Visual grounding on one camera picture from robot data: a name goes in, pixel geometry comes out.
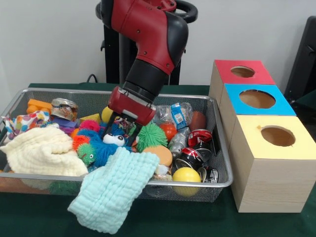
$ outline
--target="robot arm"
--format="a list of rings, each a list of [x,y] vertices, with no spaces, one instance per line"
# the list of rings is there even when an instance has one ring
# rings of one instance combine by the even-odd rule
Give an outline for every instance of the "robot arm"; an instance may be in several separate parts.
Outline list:
[[[105,26],[135,41],[138,48],[126,82],[111,94],[109,108],[115,113],[110,126],[115,116],[147,125],[155,115],[154,99],[181,59],[188,40],[188,25],[181,17],[163,11],[164,7],[175,9],[175,1],[101,0],[96,7]]]

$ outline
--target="orange foam block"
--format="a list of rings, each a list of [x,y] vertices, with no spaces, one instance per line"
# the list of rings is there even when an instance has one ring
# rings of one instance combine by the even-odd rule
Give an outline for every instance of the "orange foam block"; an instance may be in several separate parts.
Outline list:
[[[51,104],[40,100],[30,99],[28,102],[27,114],[34,113],[35,111],[51,112]]]

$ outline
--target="red ball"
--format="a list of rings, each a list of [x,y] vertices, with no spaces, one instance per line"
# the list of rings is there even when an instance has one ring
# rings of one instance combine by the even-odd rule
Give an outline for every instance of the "red ball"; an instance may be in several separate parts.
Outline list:
[[[163,124],[160,125],[160,128],[164,131],[164,133],[166,134],[167,140],[168,142],[170,142],[170,140],[174,137],[174,135],[177,134],[177,129],[176,127],[173,125],[173,123],[170,122],[165,122]]]

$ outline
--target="green table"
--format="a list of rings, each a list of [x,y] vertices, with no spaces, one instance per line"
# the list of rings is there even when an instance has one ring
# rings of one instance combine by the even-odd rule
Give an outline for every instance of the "green table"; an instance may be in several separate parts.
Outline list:
[[[111,90],[112,84],[31,84],[30,87]],[[208,86],[165,86],[163,93],[208,94]],[[82,227],[67,211],[74,197],[0,194],[1,237],[110,236]],[[316,188],[302,213],[238,213],[230,188],[214,203],[134,201],[118,237],[316,236]]]

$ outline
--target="wooden box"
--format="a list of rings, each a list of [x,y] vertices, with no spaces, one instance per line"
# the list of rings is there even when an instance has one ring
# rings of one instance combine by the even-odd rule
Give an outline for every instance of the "wooden box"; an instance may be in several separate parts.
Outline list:
[[[221,103],[224,84],[274,85],[269,72],[261,61],[215,60],[211,76],[210,97]]]
[[[219,109],[228,147],[236,115],[295,116],[276,85],[225,84]]]
[[[239,212],[301,212],[316,180],[316,144],[297,117],[237,115],[229,155]]]

